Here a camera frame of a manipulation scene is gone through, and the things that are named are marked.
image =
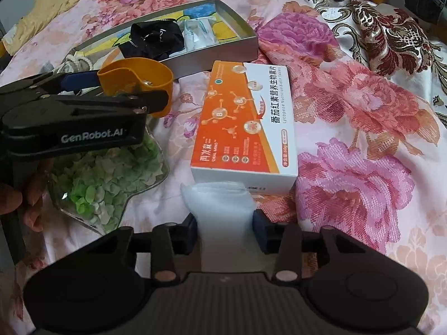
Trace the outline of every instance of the gray tray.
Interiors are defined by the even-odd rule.
[[[162,60],[161,62],[173,71],[174,78],[177,79],[205,70],[211,70],[216,60],[245,62],[258,59],[258,36],[240,15],[220,0],[202,0],[186,3],[141,16],[96,35],[70,50],[69,54],[73,55],[76,51],[82,51],[99,40],[129,28],[133,23],[155,20],[160,16],[207,3],[215,4],[216,13],[233,29],[240,39],[208,46]]]

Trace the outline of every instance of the bag of green petals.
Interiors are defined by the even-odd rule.
[[[139,145],[55,159],[49,191],[54,205],[100,234],[115,230],[128,200],[160,184],[168,166],[146,130]]]

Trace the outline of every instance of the black pouch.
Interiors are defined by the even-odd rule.
[[[132,24],[130,41],[119,46],[125,58],[142,57],[157,61],[167,59],[184,47],[182,32],[174,19]]]

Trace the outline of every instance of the orange and white box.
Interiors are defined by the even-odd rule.
[[[215,61],[191,159],[196,183],[287,194],[298,175],[287,68]]]

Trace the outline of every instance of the floral bedsheet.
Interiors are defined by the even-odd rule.
[[[70,48],[112,26],[191,1],[80,0],[23,46],[0,85],[47,61],[58,65]],[[289,70],[299,177],[290,195],[257,196],[259,205],[272,219],[298,220],[307,230],[333,225],[415,270],[430,290],[419,326],[446,333],[447,131],[430,105],[342,51],[309,0],[222,1],[258,33],[257,62]],[[172,110],[153,130],[171,173],[130,201],[123,225],[148,231],[187,215],[180,184],[193,183],[189,161],[208,80],[203,72],[175,84]],[[33,328],[22,300],[26,279],[96,238],[50,206],[43,225],[43,235],[27,238],[30,257],[0,275],[2,316],[19,335]],[[147,255],[138,257],[137,270],[149,274]]]

